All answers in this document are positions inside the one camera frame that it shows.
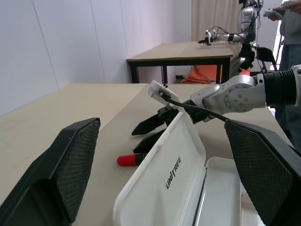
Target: open case lid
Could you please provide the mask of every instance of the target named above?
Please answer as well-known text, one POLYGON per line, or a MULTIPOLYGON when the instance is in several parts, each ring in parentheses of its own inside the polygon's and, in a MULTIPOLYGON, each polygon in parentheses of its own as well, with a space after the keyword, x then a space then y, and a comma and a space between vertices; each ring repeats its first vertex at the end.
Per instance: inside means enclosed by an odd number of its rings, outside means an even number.
POLYGON ((114 225, 192 225, 205 160, 189 115, 178 113, 118 195, 114 225))

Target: table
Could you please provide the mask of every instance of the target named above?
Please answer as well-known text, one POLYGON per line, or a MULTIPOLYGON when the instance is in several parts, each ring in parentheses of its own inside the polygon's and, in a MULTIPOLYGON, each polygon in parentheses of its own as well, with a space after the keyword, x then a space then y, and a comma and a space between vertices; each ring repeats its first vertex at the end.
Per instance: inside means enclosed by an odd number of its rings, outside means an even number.
POLYGON ((139 83, 138 67, 161 66, 162 82, 167 84, 167 66, 181 65, 217 65, 216 83, 229 79, 230 58, 233 53, 224 41, 211 46, 197 42, 163 43, 127 60, 132 83, 139 83))
POLYGON ((61 129, 93 117, 103 129, 144 86, 71 84, 0 117, 0 205, 61 129))
MULTIPOLYGON (((169 85, 181 101, 189 98, 190 94, 204 88, 206 85, 169 85)), ((132 154, 132 150, 146 136, 131 136, 135 126, 146 118, 157 113, 162 107, 158 101, 147 94, 148 87, 143 90, 122 109, 115 118, 100 131, 92 166, 91 176, 82 200, 78 217, 74 226, 111 226, 112 207, 114 201, 130 179, 136 167, 120 167, 116 160, 120 155, 132 154)), ((288 138, 277 124, 267 108, 254 109, 247 113, 229 113, 227 117, 245 121, 275 131, 290 144, 288 138)), ((197 131, 206 149, 206 158, 213 156, 232 159, 232 152, 223 123, 217 119, 207 123, 197 123, 197 131)), ((247 206, 242 213, 248 220, 248 226, 259 226, 260 218, 254 207, 247 206)))

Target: red cap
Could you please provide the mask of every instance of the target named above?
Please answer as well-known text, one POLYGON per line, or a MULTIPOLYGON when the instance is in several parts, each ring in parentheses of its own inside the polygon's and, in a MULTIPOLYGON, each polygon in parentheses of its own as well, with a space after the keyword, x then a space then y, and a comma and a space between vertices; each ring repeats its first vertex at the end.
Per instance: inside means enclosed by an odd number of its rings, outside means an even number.
POLYGON ((119 166, 136 166, 136 156, 134 154, 119 156, 117 164, 119 166))

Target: person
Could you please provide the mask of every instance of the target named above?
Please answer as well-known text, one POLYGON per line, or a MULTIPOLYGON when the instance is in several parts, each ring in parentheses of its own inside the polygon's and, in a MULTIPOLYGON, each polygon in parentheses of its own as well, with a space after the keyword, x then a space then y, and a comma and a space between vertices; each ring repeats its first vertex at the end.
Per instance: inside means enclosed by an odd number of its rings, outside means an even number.
MULTIPOLYGON (((275 8, 269 17, 272 21, 282 20, 280 34, 284 37, 279 70, 288 70, 294 65, 301 65, 301 1, 287 2, 283 8, 275 8)), ((283 131, 291 137, 295 149, 301 152, 301 108, 293 105, 276 108, 276 120, 283 131)))

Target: beige curtain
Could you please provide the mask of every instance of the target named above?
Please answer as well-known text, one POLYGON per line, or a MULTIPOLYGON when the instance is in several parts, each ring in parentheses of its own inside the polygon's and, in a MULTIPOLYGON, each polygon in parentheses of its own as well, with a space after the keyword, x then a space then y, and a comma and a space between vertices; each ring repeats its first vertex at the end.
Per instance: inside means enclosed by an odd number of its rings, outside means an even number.
MULTIPOLYGON (((238 0, 192 0, 192 41, 204 39, 205 30, 214 26, 236 33, 241 7, 238 0)), ((241 45, 229 46, 234 56, 238 55, 241 45)))

